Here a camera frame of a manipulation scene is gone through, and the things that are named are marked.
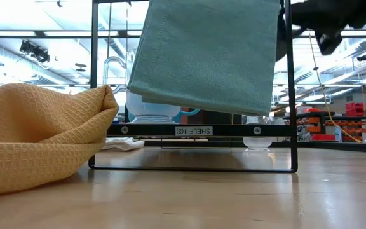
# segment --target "metal shelf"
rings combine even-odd
[[[201,130],[211,130],[201,134]],[[162,136],[162,137],[292,137],[290,125],[142,125],[113,124],[107,131],[111,137]]]
[[[97,57],[98,57],[98,5],[100,3],[120,3],[144,0],[93,0],[92,7],[92,39],[91,39],[91,88],[97,87]],[[290,168],[289,169],[208,169],[208,168],[171,168],[171,167],[100,167],[95,164],[95,157],[91,157],[88,165],[92,169],[111,170],[179,170],[179,171],[216,171],[216,172],[296,172],[297,161],[297,131],[296,131],[296,108],[295,108],[295,81],[293,63],[292,19],[291,3],[286,0],[286,43],[288,59],[288,87],[290,106],[290,125],[111,125],[107,131],[108,136],[162,136],[162,137],[185,137],[193,136],[193,133],[184,132],[199,129],[195,132],[196,137],[290,137]],[[201,129],[210,128],[210,131],[202,132]]]

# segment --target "wooden surface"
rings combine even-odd
[[[145,148],[111,165],[287,166],[288,150]],[[297,174],[89,170],[0,196],[0,228],[366,228],[366,153],[299,149]]]

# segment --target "red storage bin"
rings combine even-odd
[[[307,130],[308,130],[308,132],[315,133],[315,132],[320,132],[322,129],[320,128],[320,126],[317,126],[317,127],[308,127]]]
[[[322,141],[322,142],[335,142],[336,135],[334,135],[334,134],[315,134],[312,136],[311,140]]]
[[[363,110],[346,111],[346,116],[348,116],[348,117],[363,117],[364,115],[365,115],[365,112],[363,112]]]
[[[346,116],[361,117],[365,115],[363,102],[350,102],[346,104]]]
[[[357,109],[363,110],[363,102],[350,102],[346,104],[346,111]]]

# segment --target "waffle-weave towel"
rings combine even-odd
[[[118,112],[109,86],[76,95],[0,87],[0,194],[69,177],[105,144]]]

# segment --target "ceiling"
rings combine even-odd
[[[91,30],[92,3],[91,0],[61,0],[60,7],[56,0],[18,0],[4,1],[0,3],[0,30],[49,30],[49,31],[78,31]],[[128,3],[109,3],[99,6],[99,27],[102,30],[140,30],[142,29],[147,7],[147,1],[132,2],[132,7]],[[27,39],[31,43],[47,49],[51,61],[48,64],[39,65],[30,56],[23,56],[19,51],[22,43],[21,38],[0,38],[0,61],[6,60],[13,66],[21,66],[21,70],[27,68],[38,73],[38,76],[30,74],[27,80],[36,83],[75,83],[86,84],[90,79],[90,49],[91,39],[63,38],[63,39]],[[98,83],[102,82],[104,60],[108,56],[120,56],[126,50],[136,48],[139,38],[114,38],[112,40],[99,39],[98,41]],[[355,57],[366,52],[366,38],[344,39],[338,49],[330,56],[322,56],[316,44],[315,38],[294,39],[294,64],[295,79],[300,85],[297,94],[305,94],[308,97],[315,93],[315,85],[318,84],[315,66],[319,66],[319,72],[323,82],[351,83],[351,80],[361,80],[366,77],[366,72],[359,76],[353,75],[343,80],[334,78],[344,76],[346,73],[356,71],[366,66],[366,62],[358,62]],[[84,64],[86,71],[77,71],[79,67],[75,64]],[[125,82],[124,70],[117,64],[110,66],[108,83],[118,84]],[[20,76],[12,77],[7,81],[21,81]],[[279,60],[275,67],[274,99],[276,101],[287,101],[287,60],[286,57]]]

